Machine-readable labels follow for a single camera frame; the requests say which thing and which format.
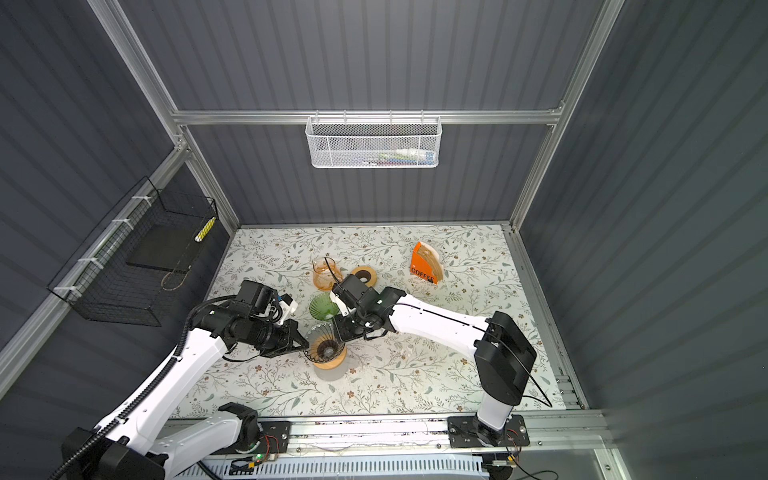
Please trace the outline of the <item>grey clear glass dripper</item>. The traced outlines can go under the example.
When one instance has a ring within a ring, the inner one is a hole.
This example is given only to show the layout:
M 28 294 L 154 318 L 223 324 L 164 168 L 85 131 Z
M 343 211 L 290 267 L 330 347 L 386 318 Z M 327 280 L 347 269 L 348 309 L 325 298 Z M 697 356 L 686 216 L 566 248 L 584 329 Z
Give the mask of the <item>grey clear glass dripper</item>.
M 309 346 L 304 356 L 319 369 L 336 368 L 346 359 L 346 344 L 330 323 L 313 327 L 308 332 L 307 341 Z

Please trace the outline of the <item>orange coffee filter pack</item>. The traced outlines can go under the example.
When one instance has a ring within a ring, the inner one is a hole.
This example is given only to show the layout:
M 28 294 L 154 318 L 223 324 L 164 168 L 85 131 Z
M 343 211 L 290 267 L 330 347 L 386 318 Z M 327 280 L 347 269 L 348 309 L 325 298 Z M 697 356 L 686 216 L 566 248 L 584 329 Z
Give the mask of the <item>orange coffee filter pack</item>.
M 444 279 L 444 270 L 437 250 L 424 242 L 415 245 L 409 271 L 432 284 L 438 284 Z

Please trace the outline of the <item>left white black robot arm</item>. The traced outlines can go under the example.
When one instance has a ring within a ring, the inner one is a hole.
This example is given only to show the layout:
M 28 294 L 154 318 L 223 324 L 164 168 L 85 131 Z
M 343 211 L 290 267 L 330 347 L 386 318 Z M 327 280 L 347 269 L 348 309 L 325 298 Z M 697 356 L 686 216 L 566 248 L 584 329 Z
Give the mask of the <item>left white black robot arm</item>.
M 280 443 L 264 432 L 258 412 L 229 402 L 181 432 L 160 432 L 178 404 L 234 347 L 250 345 L 258 356 L 303 352 L 309 343 L 281 301 L 215 297 L 194 307 L 172 352 L 115 410 L 90 430 L 75 429 L 62 445 L 59 479 L 170 479 L 206 456 L 233 448 L 264 457 Z

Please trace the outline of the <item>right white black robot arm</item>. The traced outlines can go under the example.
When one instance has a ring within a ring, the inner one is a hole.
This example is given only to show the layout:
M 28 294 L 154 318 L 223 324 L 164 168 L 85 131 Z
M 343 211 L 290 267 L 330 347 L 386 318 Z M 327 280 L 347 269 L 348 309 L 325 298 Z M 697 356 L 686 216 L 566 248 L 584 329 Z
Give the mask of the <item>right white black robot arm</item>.
M 401 289 L 378 292 L 354 275 L 332 287 L 344 341 L 373 340 L 376 332 L 405 333 L 446 346 L 473 361 L 483 391 L 475 419 L 498 434 L 525 393 L 538 353 L 512 317 L 496 311 L 471 316 L 433 306 Z

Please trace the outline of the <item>green glass dripper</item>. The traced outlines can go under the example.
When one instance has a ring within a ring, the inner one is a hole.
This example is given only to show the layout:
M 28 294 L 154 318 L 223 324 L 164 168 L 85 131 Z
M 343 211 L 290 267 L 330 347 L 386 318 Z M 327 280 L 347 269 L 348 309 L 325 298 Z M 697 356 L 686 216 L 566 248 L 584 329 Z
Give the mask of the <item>green glass dripper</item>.
M 310 315 L 318 321 L 330 321 L 340 314 L 340 309 L 332 300 L 329 292 L 315 295 L 309 304 Z

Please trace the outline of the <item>yellow marker pen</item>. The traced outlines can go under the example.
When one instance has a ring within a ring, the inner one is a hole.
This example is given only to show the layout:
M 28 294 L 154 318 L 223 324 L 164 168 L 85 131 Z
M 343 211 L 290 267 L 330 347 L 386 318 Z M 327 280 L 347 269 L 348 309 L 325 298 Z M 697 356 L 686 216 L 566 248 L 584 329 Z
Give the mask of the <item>yellow marker pen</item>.
M 208 233 L 213 229 L 217 221 L 217 218 L 215 216 L 212 216 L 210 219 L 207 220 L 207 222 L 200 228 L 200 230 L 197 232 L 197 234 L 194 237 L 194 241 L 196 243 L 202 243 Z

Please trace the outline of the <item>black flat pad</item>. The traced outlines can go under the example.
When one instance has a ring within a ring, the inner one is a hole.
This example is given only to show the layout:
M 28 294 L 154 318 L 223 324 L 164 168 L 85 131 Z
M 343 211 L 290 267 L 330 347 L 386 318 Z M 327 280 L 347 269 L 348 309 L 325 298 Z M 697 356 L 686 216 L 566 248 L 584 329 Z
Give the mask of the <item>black flat pad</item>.
M 187 273 L 202 243 L 195 233 L 180 227 L 154 225 L 129 253 L 126 264 L 170 273 Z

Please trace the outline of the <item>white perforated vent strip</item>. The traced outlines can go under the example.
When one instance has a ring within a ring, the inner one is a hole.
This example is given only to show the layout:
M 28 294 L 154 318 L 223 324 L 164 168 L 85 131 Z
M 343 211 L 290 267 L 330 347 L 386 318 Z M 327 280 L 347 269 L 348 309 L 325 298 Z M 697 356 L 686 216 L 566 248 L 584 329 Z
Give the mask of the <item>white perforated vent strip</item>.
M 488 479 L 478 456 L 394 455 L 281 457 L 256 464 L 243 459 L 204 462 L 220 479 Z

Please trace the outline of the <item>items in white basket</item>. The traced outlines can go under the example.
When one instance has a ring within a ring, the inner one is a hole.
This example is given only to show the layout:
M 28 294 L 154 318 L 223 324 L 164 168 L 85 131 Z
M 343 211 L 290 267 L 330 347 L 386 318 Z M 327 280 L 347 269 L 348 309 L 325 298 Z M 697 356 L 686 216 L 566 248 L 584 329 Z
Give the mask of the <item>items in white basket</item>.
M 363 157 L 356 158 L 355 162 L 372 166 L 434 167 L 438 164 L 438 157 L 433 150 L 406 148 L 369 152 Z

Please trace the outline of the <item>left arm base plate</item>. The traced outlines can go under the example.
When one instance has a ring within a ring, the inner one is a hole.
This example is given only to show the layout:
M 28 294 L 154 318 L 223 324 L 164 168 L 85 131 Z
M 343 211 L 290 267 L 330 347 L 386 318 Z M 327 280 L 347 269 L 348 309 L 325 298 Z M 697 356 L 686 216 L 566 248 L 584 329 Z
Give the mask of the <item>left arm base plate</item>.
M 247 427 L 246 436 L 233 445 L 221 448 L 214 455 L 267 454 L 276 455 L 287 451 L 292 424 L 289 421 L 257 422 L 257 427 Z

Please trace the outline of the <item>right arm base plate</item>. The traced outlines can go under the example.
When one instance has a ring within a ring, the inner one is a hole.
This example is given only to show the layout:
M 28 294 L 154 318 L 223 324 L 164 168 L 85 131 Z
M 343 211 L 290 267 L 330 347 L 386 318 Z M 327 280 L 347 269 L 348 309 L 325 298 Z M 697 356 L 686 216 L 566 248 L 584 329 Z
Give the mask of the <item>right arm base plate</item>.
M 510 415 L 500 430 L 480 422 L 476 417 L 451 416 L 447 430 L 452 448 L 521 448 L 530 445 L 528 430 L 521 415 Z

